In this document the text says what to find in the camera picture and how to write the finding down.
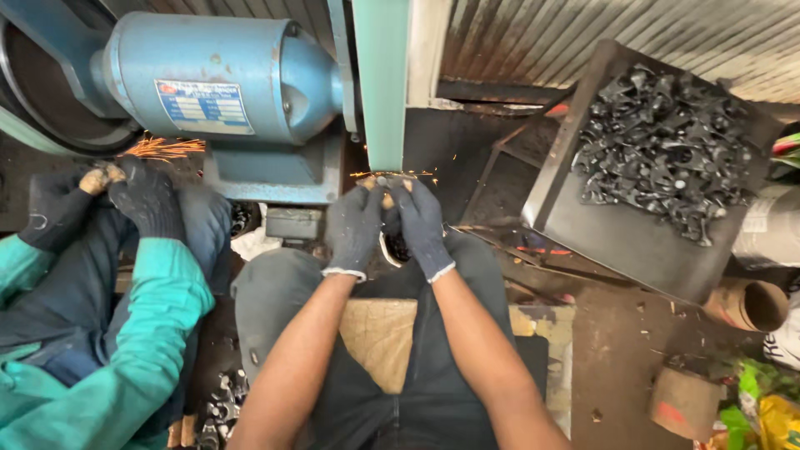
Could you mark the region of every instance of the metal tray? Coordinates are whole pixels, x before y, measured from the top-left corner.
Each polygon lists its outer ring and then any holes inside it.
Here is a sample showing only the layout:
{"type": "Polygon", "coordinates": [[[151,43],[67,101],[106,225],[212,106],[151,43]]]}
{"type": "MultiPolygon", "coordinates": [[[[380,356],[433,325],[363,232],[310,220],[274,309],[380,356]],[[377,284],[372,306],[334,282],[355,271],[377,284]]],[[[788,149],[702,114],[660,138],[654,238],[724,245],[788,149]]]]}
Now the metal tray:
{"type": "MultiPolygon", "coordinates": [[[[702,304],[722,277],[746,207],[730,208],[727,217],[712,222],[708,234],[714,245],[700,247],[682,238],[668,223],[630,206],[581,204],[585,179],[570,171],[579,131],[597,92],[637,63],[656,72],[683,73],[613,40],[598,42],[570,112],[522,209],[522,223],[671,299],[702,304]]],[[[763,149],[753,158],[748,179],[749,189],[758,192],[769,166],[769,149],[782,124],[749,103],[742,106],[750,116],[746,131],[749,139],[763,149]]]]}

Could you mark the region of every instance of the yellow plastic bag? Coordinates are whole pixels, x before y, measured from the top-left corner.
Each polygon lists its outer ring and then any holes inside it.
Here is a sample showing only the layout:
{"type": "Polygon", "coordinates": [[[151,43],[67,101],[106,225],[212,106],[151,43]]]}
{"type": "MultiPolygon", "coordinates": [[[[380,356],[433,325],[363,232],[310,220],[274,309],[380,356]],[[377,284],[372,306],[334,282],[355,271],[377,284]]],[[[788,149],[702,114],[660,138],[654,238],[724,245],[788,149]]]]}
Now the yellow plastic bag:
{"type": "Polygon", "coordinates": [[[762,450],[800,450],[800,405],[781,396],[766,396],[760,402],[758,421],[762,450]]]}

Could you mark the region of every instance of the dark pants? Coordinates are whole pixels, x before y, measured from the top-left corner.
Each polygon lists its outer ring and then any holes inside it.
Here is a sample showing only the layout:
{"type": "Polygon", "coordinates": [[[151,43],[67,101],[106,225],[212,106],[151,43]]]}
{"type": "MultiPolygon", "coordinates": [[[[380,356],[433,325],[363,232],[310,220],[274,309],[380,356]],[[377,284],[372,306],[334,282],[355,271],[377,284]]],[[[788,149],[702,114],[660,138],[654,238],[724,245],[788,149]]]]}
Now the dark pants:
{"type": "MultiPolygon", "coordinates": [[[[458,273],[513,344],[492,251],[479,239],[455,232],[445,246],[458,273]]],[[[242,362],[250,380],[322,281],[320,269],[313,256],[281,248],[250,261],[234,281],[242,362]]],[[[442,313],[416,262],[358,285],[353,297],[417,299],[406,383],[399,395],[383,393],[339,339],[310,420],[312,448],[496,448],[486,409],[455,365],[442,313]]]]}
{"type": "MultiPolygon", "coordinates": [[[[202,187],[178,191],[186,245],[212,290],[224,292],[230,270],[230,204],[202,187]]],[[[42,349],[23,360],[72,386],[108,364],[117,334],[130,317],[130,289],[114,302],[121,249],[135,250],[133,223],[111,207],[95,207],[83,233],[61,253],[31,292],[0,311],[0,353],[31,342],[42,349]]],[[[182,414],[186,383],[197,353],[197,333],[186,343],[178,389],[142,427],[141,437],[166,429],[182,414]]]]}

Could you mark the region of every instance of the teal jacket sleeve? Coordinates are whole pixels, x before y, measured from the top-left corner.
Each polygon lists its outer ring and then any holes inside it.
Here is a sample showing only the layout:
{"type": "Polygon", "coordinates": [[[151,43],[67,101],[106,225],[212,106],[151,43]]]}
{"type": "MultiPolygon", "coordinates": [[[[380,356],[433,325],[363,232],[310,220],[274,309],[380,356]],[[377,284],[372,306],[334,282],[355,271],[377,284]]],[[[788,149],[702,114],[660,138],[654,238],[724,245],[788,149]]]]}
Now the teal jacket sleeve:
{"type": "Polygon", "coordinates": [[[214,306],[183,243],[144,238],[134,267],[130,318],[104,368],[0,430],[19,448],[116,449],[174,390],[186,337],[214,306]]]}
{"type": "Polygon", "coordinates": [[[0,240],[0,310],[20,291],[29,291],[47,273],[55,254],[24,243],[17,235],[0,240]]]}

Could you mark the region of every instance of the blue electric motor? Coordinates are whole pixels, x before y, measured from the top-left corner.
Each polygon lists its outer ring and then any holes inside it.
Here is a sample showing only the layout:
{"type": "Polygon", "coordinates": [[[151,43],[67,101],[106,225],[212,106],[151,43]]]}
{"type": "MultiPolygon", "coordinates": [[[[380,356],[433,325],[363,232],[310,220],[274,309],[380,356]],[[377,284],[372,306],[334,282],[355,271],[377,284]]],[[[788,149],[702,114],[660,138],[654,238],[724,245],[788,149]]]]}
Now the blue electric motor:
{"type": "Polygon", "coordinates": [[[159,136],[298,146],[342,111],[338,66],[291,20],[130,13],[91,64],[159,136]]]}

